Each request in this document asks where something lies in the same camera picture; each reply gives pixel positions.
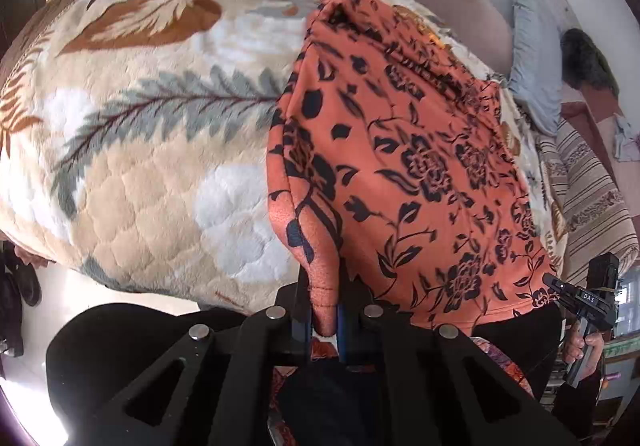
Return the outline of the person's right hand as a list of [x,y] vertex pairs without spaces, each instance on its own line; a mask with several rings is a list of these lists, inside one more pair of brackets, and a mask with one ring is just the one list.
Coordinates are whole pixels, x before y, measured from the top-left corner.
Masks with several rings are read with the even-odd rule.
[[580,324],[576,322],[565,340],[563,348],[563,360],[567,365],[573,365],[576,360],[582,362],[582,371],[576,377],[582,381],[596,372],[604,349],[602,333],[590,333],[582,336],[579,330]]

